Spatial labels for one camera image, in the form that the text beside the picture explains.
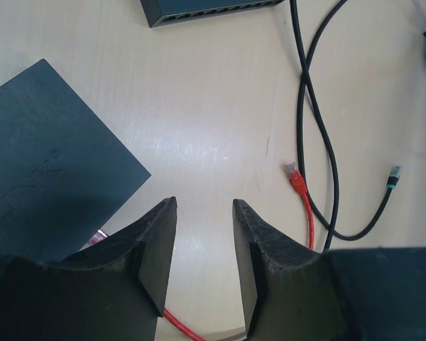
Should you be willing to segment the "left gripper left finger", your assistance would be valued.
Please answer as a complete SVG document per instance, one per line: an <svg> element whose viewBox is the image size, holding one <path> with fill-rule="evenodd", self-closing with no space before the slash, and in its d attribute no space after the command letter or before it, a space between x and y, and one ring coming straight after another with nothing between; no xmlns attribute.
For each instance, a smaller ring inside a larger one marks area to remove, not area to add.
<svg viewBox="0 0 426 341"><path fill-rule="evenodd" d="M63 261L0 254L0 340L153 340L176 225L169 197Z"/></svg>

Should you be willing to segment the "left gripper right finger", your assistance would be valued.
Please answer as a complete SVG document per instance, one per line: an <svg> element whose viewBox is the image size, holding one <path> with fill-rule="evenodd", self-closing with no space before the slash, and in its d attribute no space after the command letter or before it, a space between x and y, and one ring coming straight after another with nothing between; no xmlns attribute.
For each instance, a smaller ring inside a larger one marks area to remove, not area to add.
<svg viewBox="0 0 426 341"><path fill-rule="evenodd" d="M426 340L426 247L318 253L233 202L251 340Z"/></svg>

